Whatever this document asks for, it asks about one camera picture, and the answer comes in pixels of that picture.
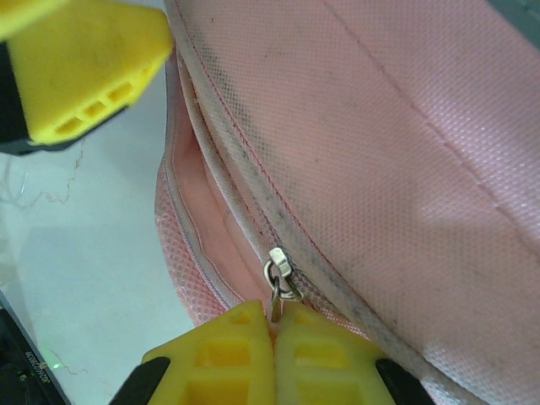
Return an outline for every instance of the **metal zipper slider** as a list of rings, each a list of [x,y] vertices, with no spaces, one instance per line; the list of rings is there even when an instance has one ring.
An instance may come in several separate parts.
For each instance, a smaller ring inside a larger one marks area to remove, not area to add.
[[[302,301],[304,298],[302,293],[294,286],[292,275],[293,268],[290,265],[289,259],[285,255],[285,252],[275,247],[270,252],[270,260],[264,265],[264,278],[267,280],[268,285],[272,289],[272,301],[271,301],[271,322],[278,322],[281,317],[281,301],[282,300],[298,300]],[[276,267],[279,271],[279,275],[274,276],[272,274],[272,268]],[[281,287],[281,284],[285,284],[286,289]]]

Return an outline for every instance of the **white floor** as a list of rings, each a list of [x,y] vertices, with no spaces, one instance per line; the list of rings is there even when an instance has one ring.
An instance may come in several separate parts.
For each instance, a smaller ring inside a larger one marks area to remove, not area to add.
[[[192,328],[154,227],[164,134],[161,73],[71,149],[0,154],[0,289],[75,405],[107,404],[147,350]]]

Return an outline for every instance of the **zipper tab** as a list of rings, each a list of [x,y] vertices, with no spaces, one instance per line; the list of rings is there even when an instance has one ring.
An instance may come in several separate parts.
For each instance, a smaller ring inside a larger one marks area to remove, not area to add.
[[[269,252],[269,255],[270,260],[264,265],[264,277],[272,290],[275,291],[281,300],[302,301],[304,297],[292,280],[294,269],[290,265],[290,261],[283,249],[275,247]],[[272,267],[276,267],[279,270],[278,276],[272,275]],[[282,281],[287,287],[286,289],[280,286],[280,282]]]

